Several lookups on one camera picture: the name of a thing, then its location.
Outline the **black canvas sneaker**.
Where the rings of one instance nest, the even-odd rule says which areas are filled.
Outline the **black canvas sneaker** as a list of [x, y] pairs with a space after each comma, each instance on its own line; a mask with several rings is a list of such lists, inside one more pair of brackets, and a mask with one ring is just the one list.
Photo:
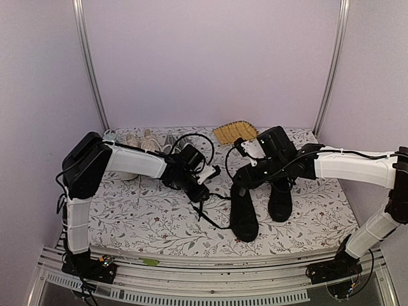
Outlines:
[[203, 200], [199, 202], [199, 207], [192, 205], [198, 218], [203, 218], [213, 227], [219, 230], [231, 230], [236, 238], [242, 242], [254, 241], [259, 233], [259, 223], [252, 203], [251, 194], [248, 190], [234, 183], [230, 189], [230, 196], [221, 196], [210, 193], [222, 200], [230, 200], [229, 226], [221, 227], [203, 213]]
[[268, 213], [275, 222], [286, 222], [293, 210], [291, 181], [280, 178], [271, 181], [271, 194], [268, 201]]

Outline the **black front canvas sneaker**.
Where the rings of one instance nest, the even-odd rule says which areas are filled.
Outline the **black front canvas sneaker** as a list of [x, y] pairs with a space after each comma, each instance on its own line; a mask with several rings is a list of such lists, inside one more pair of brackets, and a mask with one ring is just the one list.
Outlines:
[[219, 230], [231, 230], [236, 238], [242, 242], [254, 241], [259, 233], [259, 223], [252, 203], [251, 194], [248, 190], [234, 183], [230, 189], [230, 196], [221, 196], [210, 193], [222, 200], [230, 200], [229, 226], [221, 227], [203, 213], [203, 200], [199, 202], [199, 207], [192, 205], [198, 218], [203, 218], [213, 227]]

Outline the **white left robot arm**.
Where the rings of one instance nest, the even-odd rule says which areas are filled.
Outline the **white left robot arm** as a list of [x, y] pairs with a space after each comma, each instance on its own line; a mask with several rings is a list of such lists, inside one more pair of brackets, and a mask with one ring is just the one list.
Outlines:
[[151, 151], [86, 134], [62, 162], [56, 181], [64, 189], [62, 221], [66, 250], [64, 269], [79, 277], [114, 275], [111, 257], [91, 259], [88, 241], [89, 210], [106, 172], [121, 172], [158, 179], [165, 186], [185, 192], [199, 203], [209, 197], [205, 181], [219, 174], [191, 144], [179, 153]]

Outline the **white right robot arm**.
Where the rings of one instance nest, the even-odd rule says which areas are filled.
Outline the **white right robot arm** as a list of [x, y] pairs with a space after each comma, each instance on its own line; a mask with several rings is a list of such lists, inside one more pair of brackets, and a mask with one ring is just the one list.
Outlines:
[[306, 275], [313, 284], [360, 273], [360, 258], [407, 224], [406, 147], [396, 152], [362, 152], [306, 143], [297, 149], [285, 130], [276, 126], [253, 140], [238, 138], [234, 148], [250, 160], [232, 177], [230, 226], [241, 241], [251, 242], [258, 234], [249, 191], [264, 183], [271, 185], [268, 213], [276, 222], [287, 221], [292, 213], [291, 189], [297, 178], [351, 180], [389, 190], [388, 202], [342, 241], [332, 260], [307, 267]]

